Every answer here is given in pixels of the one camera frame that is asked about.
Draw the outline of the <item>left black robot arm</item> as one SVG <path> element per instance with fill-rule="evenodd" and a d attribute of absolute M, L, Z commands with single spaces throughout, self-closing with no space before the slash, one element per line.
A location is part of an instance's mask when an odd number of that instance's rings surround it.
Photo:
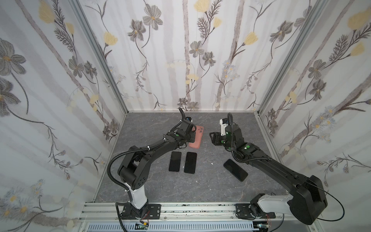
<path fill-rule="evenodd" d="M 164 134 L 161 140 L 141 148 L 133 146 L 128 151 L 111 158 L 107 165 L 109 179 L 124 188 L 129 196 L 128 203 L 115 203 L 119 224 L 124 232 L 126 228 L 122 221 L 120 206 L 128 206 L 129 216 L 138 219 L 146 217 L 149 213 L 145 182 L 148 180 L 152 163 L 164 154 L 195 141 L 193 129 L 196 125 L 191 118 L 185 116 L 181 107 L 178 110 L 182 116 L 180 122 Z"/>

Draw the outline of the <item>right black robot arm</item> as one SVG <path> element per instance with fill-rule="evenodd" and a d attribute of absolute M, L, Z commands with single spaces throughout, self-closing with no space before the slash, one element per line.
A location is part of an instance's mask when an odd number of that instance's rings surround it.
<path fill-rule="evenodd" d="M 258 194 L 250 201 L 248 213 L 260 218 L 267 213 L 292 215 L 303 224 L 311 225 L 320 219 L 328 206 L 322 181 L 293 171 L 265 154 L 258 146 L 244 140 L 242 131 L 231 113 L 220 120 L 221 131 L 210 133 L 212 144 L 223 146 L 239 163 L 251 165 L 280 184 L 288 195 Z"/>

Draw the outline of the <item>pink phone case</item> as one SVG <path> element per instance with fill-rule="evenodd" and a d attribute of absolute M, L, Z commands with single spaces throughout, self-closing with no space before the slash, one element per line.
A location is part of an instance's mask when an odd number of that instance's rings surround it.
<path fill-rule="evenodd" d="M 203 126 L 196 126 L 195 128 L 192 129 L 192 131 L 196 131 L 196 140 L 195 140 L 194 143 L 189 143 L 188 145 L 189 145 L 190 148 L 199 149 L 200 146 L 201 146 L 201 142 L 202 142 L 204 127 Z"/>

